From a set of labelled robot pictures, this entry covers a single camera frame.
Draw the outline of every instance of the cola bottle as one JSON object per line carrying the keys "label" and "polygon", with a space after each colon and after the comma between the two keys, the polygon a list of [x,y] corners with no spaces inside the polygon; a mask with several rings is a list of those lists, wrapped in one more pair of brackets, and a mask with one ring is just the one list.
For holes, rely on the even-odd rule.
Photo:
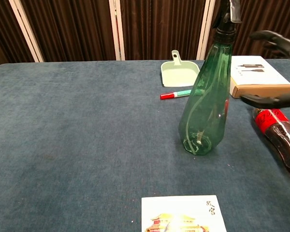
{"label": "cola bottle", "polygon": [[261,132],[278,150],[290,172],[290,121],[279,110],[254,109],[253,117]]}

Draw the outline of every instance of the blue felt surface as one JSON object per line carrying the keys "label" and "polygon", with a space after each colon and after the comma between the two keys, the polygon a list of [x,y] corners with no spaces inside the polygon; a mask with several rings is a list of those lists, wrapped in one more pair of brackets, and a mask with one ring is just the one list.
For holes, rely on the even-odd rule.
{"label": "blue felt surface", "polygon": [[211,194],[229,232],[290,232],[290,174],[251,108],[231,97],[223,141],[192,156],[163,62],[0,65],[0,232],[136,232],[142,197]]}

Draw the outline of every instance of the dustpan handle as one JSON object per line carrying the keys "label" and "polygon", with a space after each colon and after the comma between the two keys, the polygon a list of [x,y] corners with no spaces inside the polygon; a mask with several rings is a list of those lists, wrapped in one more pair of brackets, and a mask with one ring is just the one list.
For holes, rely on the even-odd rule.
{"label": "dustpan handle", "polygon": [[177,50],[172,51],[172,57],[173,57],[174,65],[181,65],[182,60],[180,59],[179,52]]}

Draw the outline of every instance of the plastic bottle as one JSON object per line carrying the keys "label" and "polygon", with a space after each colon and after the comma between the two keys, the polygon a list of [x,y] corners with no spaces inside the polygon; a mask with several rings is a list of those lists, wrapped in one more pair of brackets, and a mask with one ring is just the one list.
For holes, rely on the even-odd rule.
{"label": "plastic bottle", "polygon": [[221,0],[214,44],[193,85],[178,129],[184,148],[205,155],[223,138],[229,104],[230,69],[239,0]]}
{"label": "plastic bottle", "polygon": [[253,117],[261,132],[278,150],[282,161],[290,172],[290,121],[278,109],[254,108]]}

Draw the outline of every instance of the marker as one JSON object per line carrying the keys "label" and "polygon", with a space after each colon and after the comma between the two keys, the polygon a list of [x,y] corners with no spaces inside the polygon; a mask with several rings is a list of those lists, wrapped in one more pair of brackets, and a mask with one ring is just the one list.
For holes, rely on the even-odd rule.
{"label": "marker", "polygon": [[[178,92],[171,92],[171,93],[163,93],[160,95],[160,99],[164,100],[164,99],[170,99],[170,98],[179,98],[179,97],[185,97],[185,96],[189,96],[191,93],[191,89],[189,90],[183,90],[183,91],[178,91]],[[197,89],[195,91],[196,95],[201,95],[204,94],[204,90],[202,89]]]}

